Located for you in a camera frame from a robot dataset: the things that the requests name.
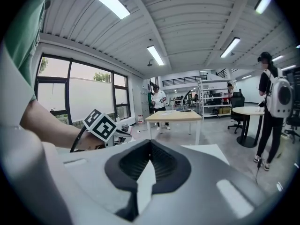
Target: hand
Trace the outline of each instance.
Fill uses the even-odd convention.
[[[76,148],[94,150],[96,147],[103,145],[105,146],[102,140],[94,136],[92,133],[85,131]]]

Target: person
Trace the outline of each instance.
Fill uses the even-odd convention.
[[[278,76],[278,70],[273,65],[272,56],[268,52],[263,52],[260,55],[262,69],[268,69],[274,77]],[[262,73],[261,79],[259,82],[259,95],[268,95],[270,91],[271,81],[270,78],[265,74]],[[258,162],[261,159],[263,151],[266,147],[267,141],[273,129],[273,138],[271,149],[269,152],[268,159],[264,163],[264,169],[268,171],[270,169],[270,163],[272,162],[274,156],[280,145],[280,136],[281,136],[281,129],[283,125],[283,118],[274,118],[272,117],[271,113],[268,111],[267,106],[265,105],[264,111],[264,119],[263,119],[263,126],[262,126],[262,137],[260,139],[256,156],[254,157],[254,162]]]
[[[44,15],[45,0],[27,0],[12,21],[4,38],[13,63],[31,86],[31,61],[38,44],[38,33]],[[71,148],[80,129],[64,124],[49,113],[33,96],[22,116],[21,127],[34,132],[41,141]],[[104,142],[85,131],[78,149],[95,149]]]
[[[152,103],[154,105],[154,111],[165,111],[165,101],[167,100],[165,93],[163,91],[159,90],[159,87],[157,85],[154,85],[153,87],[154,95]],[[166,122],[165,125],[167,126],[167,129],[170,130],[169,123]],[[159,122],[157,123],[157,130],[160,130]]]
[[[232,97],[233,93],[237,92],[235,86],[233,86],[231,83],[227,84],[227,88],[229,89],[229,92],[225,93],[225,95],[228,95],[229,97]]]

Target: fluorescent light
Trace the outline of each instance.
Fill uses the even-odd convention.
[[[119,0],[99,0],[110,10],[112,10],[120,19],[127,17],[130,12],[120,3]]]
[[[267,6],[270,4],[271,0],[260,0],[258,1],[258,5],[256,5],[255,10],[256,12],[258,12],[259,14],[262,14]]]
[[[280,55],[280,56],[278,56],[278,57],[275,57],[275,58],[273,58],[273,59],[272,59],[272,61],[274,62],[274,61],[276,61],[276,60],[278,60],[278,59],[281,59],[281,58],[283,58],[283,56],[282,56],[282,55]]]
[[[240,42],[240,39],[238,37],[235,37],[229,46],[225,49],[225,51],[221,54],[221,58],[224,58],[228,55],[228,53],[231,52],[231,50]]]
[[[249,78],[249,77],[252,77],[252,75],[248,75],[248,76],[242,77],[242,79],[246,79],[246,78]]]
[[[151,53],[151,55],[154,57],[158,65],[164,65],[164,62],[161,60],[158,52],[156,51],[154,46],[147,47],[148,51]]]
[[[284,67],[284,68],[281,69],[281,71],[286,71],[286,70],[289,70],[289,69],[294,68],[294,67],[296,67],[296,65],[291,65],[291,66],[288,66],[288,67]]]

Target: wooden table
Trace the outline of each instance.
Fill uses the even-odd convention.
[[[189,123],[188,126],[188,134],[191,134],[191,123],[196,122],[196,141],[195,145],[199,144],[200,140],[200,121],[202,117],[195,113],[194,111],[190,112],[180,112],[176,110],[172,110],[170,114],[168,115],[161,115],[162,113],[165,113],[166,111],[158,111],[155,114],[147,117],[145,120],[147,121],[147,128],[148,128],[148,134],[149,139],[152,139],[151,135],[151,122],[185,122]]]
[[[236,141],[243,147],[253,148],[257,145],[258,137],[262,127],[263,115],[264,115],[263,108],[261,108],[259,112],[257,111],[258,108],[259,108],[258,106],[257,107],[246,106],[246,107],[235,107],[232,109],[233,112],[244,115],[242,132],[241,135],[236,139]],[[259,116],[258,128],[257,128],[255,139],[250,136],[247,137],[249,123],[250,123],[250,116]]]

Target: ceiling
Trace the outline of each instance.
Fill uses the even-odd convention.
[[[51,0],[41,29],[48,35],[42,41],[64,44],[68,39],[144,78],[201,69],[258,69],[263,51],[284,55],[276,62],[279,67],[300,62],[297,40],[274,1],[262,15],[254,10],[258,0],[120,1],[131,13],[122,20],[98,0]],[[233,54],[220,58],[234,37],[241,41]],[[150,45],[166,65],[152,61],[147,66]]]

